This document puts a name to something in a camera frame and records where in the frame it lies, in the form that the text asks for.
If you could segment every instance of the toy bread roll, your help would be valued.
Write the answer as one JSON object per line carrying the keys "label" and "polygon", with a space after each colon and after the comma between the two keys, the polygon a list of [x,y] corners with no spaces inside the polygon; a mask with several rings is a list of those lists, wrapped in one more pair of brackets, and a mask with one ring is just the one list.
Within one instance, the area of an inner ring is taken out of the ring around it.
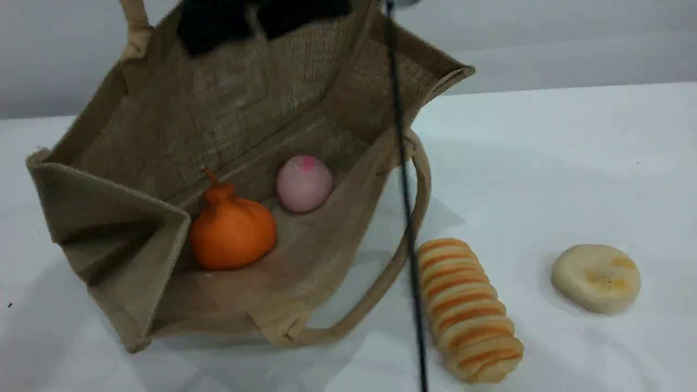
{"label": "toy bread roll", "polygon": [[469,384],[501,382],[523,357],[506,307],[470,247],[436,239],[418,250],[420,283],[438,349]]}

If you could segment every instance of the rope handle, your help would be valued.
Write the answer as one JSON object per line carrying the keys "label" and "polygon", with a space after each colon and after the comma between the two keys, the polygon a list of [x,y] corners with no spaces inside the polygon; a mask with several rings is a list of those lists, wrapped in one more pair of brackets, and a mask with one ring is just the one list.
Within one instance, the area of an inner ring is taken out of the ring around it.
{"label": "rope handle", "polygon": [[[426,216],[431,198],[431,168],[418,136],[414,132],[409,132],[407,138],[414,146],[412,161],[416,168],[418,184],[411,219],[414,229],[418,231]],[[406,263],[407,246],[408,238],[405,232],[392,259],[380,276],[358,301],[358,304],[334,326],[322,329],[307,328],[312,310],[300,301],[280,303],[275,311],[265,312],[263,315],[250,312],[249,316],[259,332],[278,347],[302,347],[342,339],[365,318],[395,282]]]}
{"label": "rope handle", "polygon": [[120,0],[123,14],[128,23],[128,41],[121,52],[121,63],[143,59],[147,54],[148,42],[154,28],[148,21],[143,0]]}

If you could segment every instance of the black wire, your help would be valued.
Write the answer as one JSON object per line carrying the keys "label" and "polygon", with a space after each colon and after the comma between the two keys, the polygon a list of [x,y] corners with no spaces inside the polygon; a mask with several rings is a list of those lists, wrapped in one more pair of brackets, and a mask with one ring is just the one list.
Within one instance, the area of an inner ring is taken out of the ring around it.
{"label": "black wire", "polygon": [[409,256],[411,295],[414,308],[414,325],[416,325],[416,345],[419,351],[419,376],[421,391],[428,392],[428,371],[426,361],[426,339],[424,338],[423,308],[421,302],[421,291],[419,290],[419,270],[418,259],[416,256],[416,236],[413,223],[411,221],[411,196],[409,190],[409,180],[406,172],[406,147],[404,146],[404,113],[399,99],[399,78],[397,74],[397,35],[395,33],[395,23],[392,19],[392,12],[395,8],[393,0],[386,1],[387,22],[385,23],[385,38],[388,46],[388,56],[390,57],[390,79],[392,82],[392,98],[395,108],[395,129],[397,130],[397,145],[399,147],[399,160],[401,162],[401,189],[404,196],[404,212],[406,217],[406,239],[407,251]]}

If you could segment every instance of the black object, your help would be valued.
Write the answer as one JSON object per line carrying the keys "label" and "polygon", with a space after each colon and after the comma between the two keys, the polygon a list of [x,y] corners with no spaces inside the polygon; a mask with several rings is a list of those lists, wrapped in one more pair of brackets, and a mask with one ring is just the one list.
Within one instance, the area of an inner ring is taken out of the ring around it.
{"label": "black object", "polygon": [[349,0],[184,0],[176,33],[190,56],[201,56],[227,41],[245,40],[252,29],[245,14],[250,4],[270,40],[307,23],[349,15]]}
{"label": "black object", "polygon": [[351,14],[348,0],[262,0],[256,17],[270,40],[304,24]]}
{"label": "black object", "polygon": [[245,19],[245,0],[184,0],[176,33],[191,56],[200,56],[223,42],[252,36]]}
{"label": "black object", "polygon": [[385,38],[390,58],[390,80],[392,81],[392,102],[395,107],[395,130],[397,131],[397,146],[399,147],[399,162],[401,162],[401,192],[404,201],[404,217],[406,221],[406,246],[409,256],[409,283],[414,309],[414,325],[416,326],[416,345],[419,353],[419,381],[421,392],[428,392],[429,380],[426,358],[426,338],[424,335],[424,310],[421,302],[419,285],[419,259],[416,254],[416,234],[411,221],[411,196],[409,195],[409,177],[406,170],[406,147],[404,146],[404,113],[399,99],[399,73],[397,72],[397,35],[392,12],[395,0],[387,0],[387,20],[385,22]]}

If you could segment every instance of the fruit stem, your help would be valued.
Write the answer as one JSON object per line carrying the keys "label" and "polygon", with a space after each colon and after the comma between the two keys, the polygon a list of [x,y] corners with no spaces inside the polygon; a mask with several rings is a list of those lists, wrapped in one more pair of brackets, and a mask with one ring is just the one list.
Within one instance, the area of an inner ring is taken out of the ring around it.
{"label": "fruit stem", "polygon": [[208,179],[213,185],[217,185],[217,178],[215,178],[215,174],[210,169],[204,167],[204,173],[206,173],[206,176],[208,176]]}

